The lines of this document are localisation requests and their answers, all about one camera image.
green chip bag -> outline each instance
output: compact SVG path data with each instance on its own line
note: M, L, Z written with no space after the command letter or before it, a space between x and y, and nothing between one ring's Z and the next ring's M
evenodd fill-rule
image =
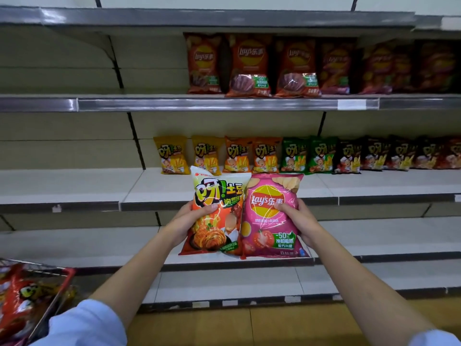
M282 173L304 173L306 169L307 139L286 137L282 142Z
M309 138L309 156L306 165L306 175L313 173L331 173L333 171L333 156L336 152L337 137Z

hand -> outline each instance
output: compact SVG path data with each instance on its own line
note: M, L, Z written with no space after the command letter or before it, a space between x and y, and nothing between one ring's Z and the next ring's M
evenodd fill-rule
M306 204L298 198L298 209L292 208L290 205L282 203L282 204L274 204L274 208L279 211L282 211L291 218L295 226L301 232L301 239L306 243L308 246L312 247L313 241L312 236L315 232L324 230L320 223L317 221L315 216L311 213L308 209Z
M217 204L211 204L201 209L192 210L192 203L193 200L183 205L173 219L161 230L161 233L164 233L170 240L171 248L181 244L187 236L187 230L193 226L195 221L211 214L218 208Z

light blue sleeve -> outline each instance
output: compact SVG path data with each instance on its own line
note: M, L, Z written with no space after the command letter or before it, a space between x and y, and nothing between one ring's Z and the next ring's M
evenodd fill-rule
M408 346L461 346L461 342L446 331L430 330L413 337Z
M96 300L84 300L50 319L47 337L31 346L122 346L125 328L115 312Z

forearm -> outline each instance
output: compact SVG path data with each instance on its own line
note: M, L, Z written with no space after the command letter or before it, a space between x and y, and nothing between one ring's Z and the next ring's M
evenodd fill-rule
M326 230L320 227L313 231L311 239L344 302L373 346L407 346L414 335L434 328Z
M111 307L127 328L162 268L172 246L171 239L164 231L160 231L90 298Z

metal wire basket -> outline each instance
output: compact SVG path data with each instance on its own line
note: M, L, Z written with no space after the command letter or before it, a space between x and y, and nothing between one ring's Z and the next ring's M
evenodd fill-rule
M66 302L66 299L62 299L61 297L66 293L66 291L68 291L75 275L75 269L44 265L29 261L10 260L0 257L0 269L2 267L10 267L16 263L22 264L22 274L24 278L59 286L59 290L54 295L49 306L46 308L38 323L33 327L30 334L21 340L12 343L12 345L15 346L25 346L48 333L48 320L52 316L58 314L63 307L63 304Z

